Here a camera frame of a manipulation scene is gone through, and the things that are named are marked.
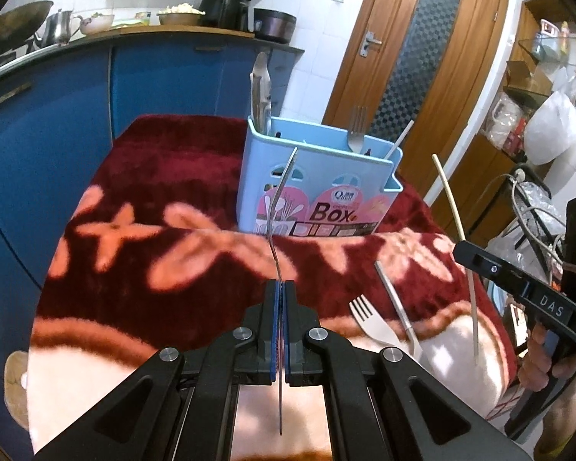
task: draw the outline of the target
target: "printed label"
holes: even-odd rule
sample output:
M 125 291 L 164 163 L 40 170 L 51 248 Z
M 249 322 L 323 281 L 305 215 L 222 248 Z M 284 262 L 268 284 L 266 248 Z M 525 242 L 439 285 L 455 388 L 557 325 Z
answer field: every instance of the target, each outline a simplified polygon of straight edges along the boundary
M 258 202 L 254 232 L 266 234 L 266 217 L 276 189 L 266 191 Z M 355 186 L 335 186 L 313 204 L 296 187 L 285 187 L 273 221 L 274 235 L 295 237 L 351 237 L 372 234 L 384 219 L 392 198 L 378 194 L 363 203 Z
M 324 191 L 307 213 L 309 222 L 348 224 L 358 220 L 363 194 L 353 186 L 337 186 Z
M 271 203 L 275 196 L 276 189 L 266 191 L 260 201 L 256 212 L 255 230 L 256 234 L 266 234 L 267 216 L 271 211 Z M 273 234 L 289 235 L 296 221 L 304 221 L 310 202 L 305 192 L 296 187 L 284 187 L 273 217 Z

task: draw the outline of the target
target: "frosted glass panel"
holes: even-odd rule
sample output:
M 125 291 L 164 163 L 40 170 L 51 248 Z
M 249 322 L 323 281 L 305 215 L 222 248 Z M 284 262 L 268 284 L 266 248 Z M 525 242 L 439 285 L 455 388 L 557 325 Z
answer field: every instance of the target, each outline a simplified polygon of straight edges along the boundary
M 416 120 L 448 44 L 461 0 L 418 0 L 370 134 L 397 140 Z

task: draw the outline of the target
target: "door handle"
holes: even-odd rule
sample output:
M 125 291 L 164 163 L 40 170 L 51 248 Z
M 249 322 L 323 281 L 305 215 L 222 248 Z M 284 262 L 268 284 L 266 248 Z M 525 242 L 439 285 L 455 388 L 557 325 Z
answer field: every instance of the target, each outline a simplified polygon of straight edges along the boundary
M 224 50 L 224 46 L 195 46 L 194 50 L 197 52 L 221 52 Z
M 375 34 L 373 33 L 373 31 L 367 31 L 365 33 L 365 37 L 363 38 L 363 43 L 361 44 L 361 51 L 359 52 L 359 54 L 361 55 L 361 57 L 367 57 L 367 54 L 369 53 L 369 45 L 381 45 L 382 41 L 381 40 L 377 40 L 375 38 Z
M 23 85 L 18 86 L 17 88 L 12 89 L 10 92 L 5 93 L 4 95 L 0 96 L 0 104 L 6 102 L 7 100 L 11 99 L 12 97 L 15 97 L 17 94 L 29 90 L 30 88 L 32 88 L 32 83 L 31 82 L 27 82 L 24 83 Z

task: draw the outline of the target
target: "utensil holder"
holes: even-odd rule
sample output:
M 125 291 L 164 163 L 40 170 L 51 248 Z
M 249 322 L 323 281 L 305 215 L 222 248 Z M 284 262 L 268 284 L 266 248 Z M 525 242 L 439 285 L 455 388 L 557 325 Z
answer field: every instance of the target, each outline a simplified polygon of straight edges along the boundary
M 394 174 L 402 150 L 383 159 L 392 146 L 367 135 L 363 152 L 370 149 L 371 154 L 365 156 L 351 152 L 344 129 L 273 117 L 269 134 L 263 135 L 249 119 L 237 195 L 240 231 L 266 234 L 275 186 L 298 147 L 292 175 L 278 200 L 273 233 L 342 237 L 375 232 L 403 191 Z

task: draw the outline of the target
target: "metal fork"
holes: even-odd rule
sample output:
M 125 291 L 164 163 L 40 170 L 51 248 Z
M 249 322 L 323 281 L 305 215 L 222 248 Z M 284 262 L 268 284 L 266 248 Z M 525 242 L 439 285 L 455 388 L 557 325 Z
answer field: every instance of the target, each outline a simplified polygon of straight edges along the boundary
M 365 295 L 361 294 L 348 305 L 356 322 L 358 322 L 367 336 L 385 345 L 401 346 L 401 342 L 395 332 L 386 324 L 386 321 L 378 311 L 373 308 L 373 305 L 365 298 Z
M 352 152 L 360 154 L 365 143 L 365 123 L 367 122 L 367 107 L 353 107 L 348 124 L 348 147 Z

